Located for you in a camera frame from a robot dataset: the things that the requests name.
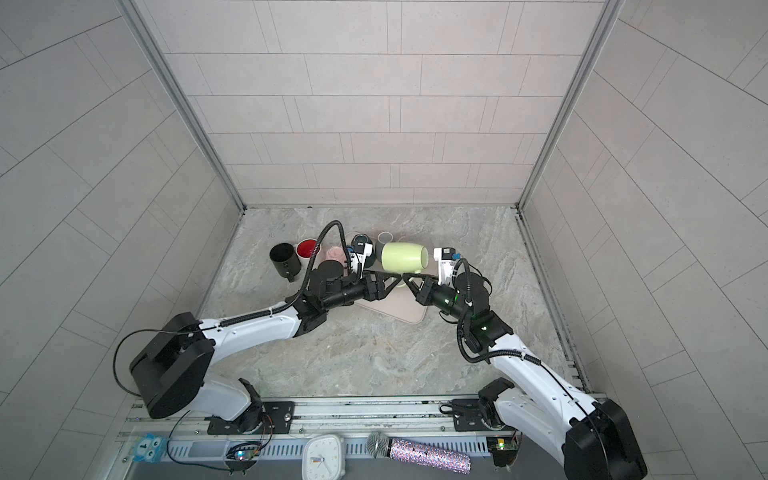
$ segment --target light green mug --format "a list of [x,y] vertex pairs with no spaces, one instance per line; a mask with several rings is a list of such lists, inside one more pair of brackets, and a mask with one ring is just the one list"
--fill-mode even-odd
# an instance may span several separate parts
[[391,242],[382,249],[382,266],[390,273],[421,273],[428,264],[427,248],[417,243]]

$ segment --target marble floor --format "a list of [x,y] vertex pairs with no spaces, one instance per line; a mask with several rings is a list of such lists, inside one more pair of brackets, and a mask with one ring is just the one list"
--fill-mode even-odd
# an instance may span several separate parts
[[[531,350],[562,373],[565,358],[523,239],[509,207],[257,208],[246,212],[202,310],[202,318],[233,316],[273,305],[299,282],[279,277],[269,260],[276,243],[316,237],[331,220],[345,231],[456,248],[493,282],[492,309]],[[323,248],[339,244],[338,230]],[[336,308],[313,332],[244,350],[218,362],[215,373],[243,377],[264,397],[472,394],[499,377],[467,363],[455,326],[429,308],[416,325],[362,308]]]

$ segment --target white tiled wall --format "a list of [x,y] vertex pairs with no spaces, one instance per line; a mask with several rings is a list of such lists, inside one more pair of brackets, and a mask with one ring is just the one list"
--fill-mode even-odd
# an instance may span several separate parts
[[0,2],[0,29],[0,478],[79,479],[115,343],[197,308],[238,211],[111,0]]
[[765,2],[627,0],[525,210],[654,478],[768,475],[767,62]]
[[602,7],[138,4],[252,205],[516,202]]

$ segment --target white clock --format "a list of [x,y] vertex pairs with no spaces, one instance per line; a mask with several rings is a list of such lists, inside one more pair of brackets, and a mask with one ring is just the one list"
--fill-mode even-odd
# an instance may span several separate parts
[[301,463],[302,480],[339,480],[344,476],[344,441],[337,435],[310,439]]

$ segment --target sparkly microphone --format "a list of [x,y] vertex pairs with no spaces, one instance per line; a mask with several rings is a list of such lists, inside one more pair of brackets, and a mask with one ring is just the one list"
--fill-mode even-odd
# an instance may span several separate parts
[[373,458],[396,458],[401,462],[416,463],[450,472],[468,474],[471,467],[469,455],[410,440],[391,439],[381,432],[374,432],[368,436],[366,449]]

